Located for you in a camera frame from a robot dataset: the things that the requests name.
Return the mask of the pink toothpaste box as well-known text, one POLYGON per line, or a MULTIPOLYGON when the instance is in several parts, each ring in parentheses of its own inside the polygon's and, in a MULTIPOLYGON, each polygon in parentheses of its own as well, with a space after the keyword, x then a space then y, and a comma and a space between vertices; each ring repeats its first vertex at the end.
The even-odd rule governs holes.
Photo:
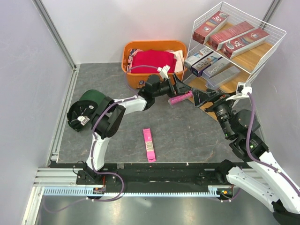
POLYGON ((188 99, 188 98, 191 98, 192 96, 193 96, 192 91, 189 91, 189 92, 187 92, 187 93, 185 93, 185 94, 183 94, 183 95, 179 95, 179 96, 170 98, 170 99, 168 100, 168 103, 169 103, 170 105, 174 105, 174 104, 179 103, 179 102, 182 102, 182 101, 184 101, 184 100, 186 100, 186 99, 188 99))

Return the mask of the silver toothpaste box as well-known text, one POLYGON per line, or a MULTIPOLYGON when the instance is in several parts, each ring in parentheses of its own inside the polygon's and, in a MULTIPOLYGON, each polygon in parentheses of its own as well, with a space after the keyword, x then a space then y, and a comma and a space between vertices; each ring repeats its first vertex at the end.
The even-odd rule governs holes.
POLYGON ((208 89, 217 90, 223 84, 234 79, 239 73, 240 73, 240 70, 237 67, 232 66, 232 67, 224 70, 223 72, 215 75, 211 79, 209 79, 206 82, 206 87, 208 89))
POLYGON ((202 72, 202 78, 205 80, 209 80, 210 78, 214 77, 218 73, 227 69, 230 65, 231 65, 230 61, 224 58, 220 58, 218 61, 211 64, 202 72))

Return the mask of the red 3D toothpaste box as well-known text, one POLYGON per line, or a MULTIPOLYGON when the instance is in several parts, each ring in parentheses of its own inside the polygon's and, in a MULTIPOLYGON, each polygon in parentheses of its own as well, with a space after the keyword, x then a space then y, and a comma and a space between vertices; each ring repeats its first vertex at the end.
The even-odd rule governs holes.
POLYGON ((269 33, 258 28, 226 42, 221 51, 227 58, 232 59, 262 45, 268 36, 269 33))
POLYGON ((210 40, 210 37, 217 33, 221 28, 223 28, 230 15, 217 11, 213 16, 211 16, 207 21, 205 21, 200 27, 198 27, 193 35, 192 39, 202 45, 210 40))

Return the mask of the dark red toothpaste box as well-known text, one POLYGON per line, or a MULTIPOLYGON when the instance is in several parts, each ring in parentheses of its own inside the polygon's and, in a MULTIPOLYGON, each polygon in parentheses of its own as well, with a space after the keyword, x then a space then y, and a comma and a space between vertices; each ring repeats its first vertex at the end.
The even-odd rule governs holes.
POLYGON ((233 40, 234 38, 240 37, 243 34, 246 34, 255 27, 248 22, 244 21, 230 28, 227 28, 223 31, 217 32, 210 37, 209 44, 215 51, 219 51, 223 44, 228 43, 229 41, 233 40))

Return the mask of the pink toothpaste box angled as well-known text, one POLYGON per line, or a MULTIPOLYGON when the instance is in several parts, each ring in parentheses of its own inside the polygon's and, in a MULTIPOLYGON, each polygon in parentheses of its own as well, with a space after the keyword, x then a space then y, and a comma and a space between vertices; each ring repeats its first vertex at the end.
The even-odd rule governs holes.
POLYGON ((156 162, 156 155, 150 128, 143 129, 143 136, 145 141, 147 160, 149 163, 154 163, 156 162))

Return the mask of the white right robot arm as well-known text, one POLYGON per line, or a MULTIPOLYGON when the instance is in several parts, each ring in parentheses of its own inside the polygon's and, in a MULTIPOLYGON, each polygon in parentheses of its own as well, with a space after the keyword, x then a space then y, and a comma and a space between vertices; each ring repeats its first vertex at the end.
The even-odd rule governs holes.
POLYGON ((266 181, 262 184, 246 175, 241 168, 224 160, 215 172, 219 184, 230 183, 264 204, 281 225, 300 223, 300 188, 276 161, 268 146, 255 133, 260 127, 255 114, 251 87, 239 86, 236 92, 192 89, 195 106, 215 114, 234 154, 256 170, 266 181))

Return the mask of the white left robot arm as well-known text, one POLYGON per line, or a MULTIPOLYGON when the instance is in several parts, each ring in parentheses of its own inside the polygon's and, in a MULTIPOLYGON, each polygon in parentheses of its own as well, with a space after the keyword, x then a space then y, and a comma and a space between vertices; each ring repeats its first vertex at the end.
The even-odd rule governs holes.
POLYGON ((92 184, 99 184, 103 179, 100 169, 105 164, 105 153, 108 143, 113 137, 125 115, 142 112, 149 109, 155 98, 163 95, 177 97, 186 94, 191 87, 184 84, 173 74, 174 83, 168 78, 161 80, 158 75, 150 75, 145 85, 132 97, 125 99, 112 99, 105 97, 91 117, 92 144, 89 157, 86 161, 87 180, 92 184))

